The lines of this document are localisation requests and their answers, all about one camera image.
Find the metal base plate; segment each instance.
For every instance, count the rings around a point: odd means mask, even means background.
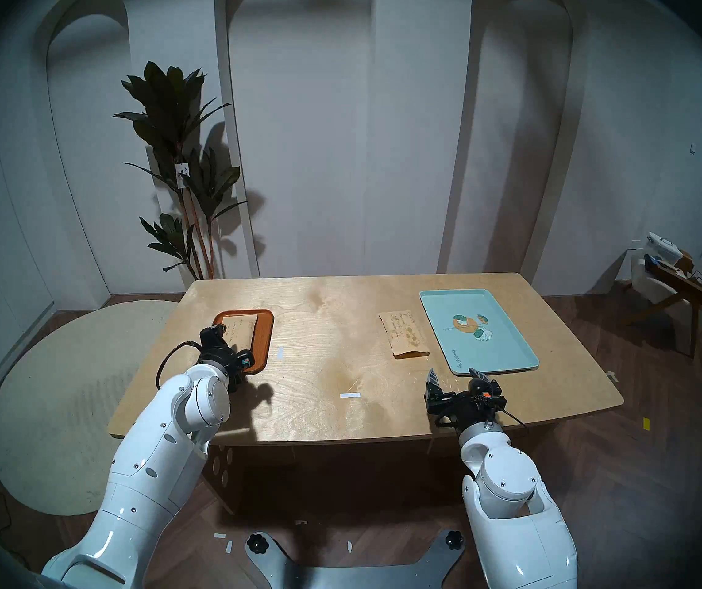
[[[463,536],[450,530],[439,534],[415,564],[310,568],[294,564],[269,534],[254,533],[245,545],[247,557],[261,570],[272,589],[441,589],[444,578],[465,549]]]

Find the black cable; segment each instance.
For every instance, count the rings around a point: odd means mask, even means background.
[[[515,417],[514,417],[513,415],[511,415],[511,413],[509,413],[509,411],[507,411],[506,409],[500,409],[499,411],[503,411],[503,412],[504,412],[505,414],[507,414],[510,418],[512,418],[512,420],[517,420],[517,421],[520,423],[520,425],[521,425],[523,428],[526,429],[526,431],[529,430],[529,428],[528,428],[527,426],[525,426],[525,424],[523,424],[523,422],[522,422],[521,420],[515,418]]]
[[[160,390],[160,374],[163,373],[163,368],[166,367],[168,359],[170,359],[171,355],[177,352],[177,350],[179,350],[183,346],[192,346],[193,348],[197,348],[199,352],[202,352],[201,345],[198,344],[198,342],[193,342],[192,340],[188,340],[188,342],[182,342],[179,346],[177,346],[171,352],[169,352],[166,355],[166,358],[163,359],[163,363],[160,363],[160,369],[157,370],[157,376],[155,376],[155,386],[157,387],[157,390]]]
[[[10,514],[10,509],[8,508],[7,505],[7,497],[3,492],[0,492],[0,496],[2,497],[2,505],[5,507],[5,513],[8,516],[8,522],[4,526],[0,528],[0,545],[2,546],[3,549],[5,549],[9,554],[11,554],[13,557],[18,558],[23,565],[27,567],[27,570],[31,572],[32,567],[29,565],[29,561],[18,551],[13,551],[13,549],[8,548],[5,545],[5,541],[2,540],[2,533],[5,530],[9,530],[11,527],[13,527],[13,515]]]

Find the wooden table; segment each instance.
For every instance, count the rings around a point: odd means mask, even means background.
[[[529,425],[590,414],[623,403],[621,395],[569,328],[515,273],[425,276],[327,276],[202,280],[193,283],[120,402],[108,432],[121,437],[155,395],[155,374],[173,347],[197,339],[223,310],[268,308],[275,315],[266,368],[231,396],[231,417],[214,443],[314,444],[454,435],[425,411],[425,381],[464,390],[450,372],[419,292],[488,289],[539,358],[539,368],[497,377],[511,411]],[[411,310],[429,356],[395,359],[378,314]],[[195,362],[185,347],[162,381]],[[341,398],[341,393],[361,397]],[[502,426],[514,421],[499,414]]]

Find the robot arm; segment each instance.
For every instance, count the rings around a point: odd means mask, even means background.
[[[425,403],[437,426],[452,426],[459,435],[460,457],[471,473],[463,478],[463,502],[488,586],[574,588],[577,552],[561,511],[536,465],[496,422],[507,404],[498,383],[470,373],[466,392],[445,394],[430,370]],[[529,514],[518,516],[524,505]]]
[[[105,497],[80,543],[52,558],[43,575],[73,587],[141,587],[158,538],[187,502],[218,426],[229,417],[229,390],[250,367],[216,325],[201,332],[198,363],[158,390],[122,440]]]

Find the beige rug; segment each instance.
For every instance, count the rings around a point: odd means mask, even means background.
[[[0,388],[0,480],[51,515],[100,507],[120,441],[106,432],[174,302],[129,302],[84,315],[38,342]]]

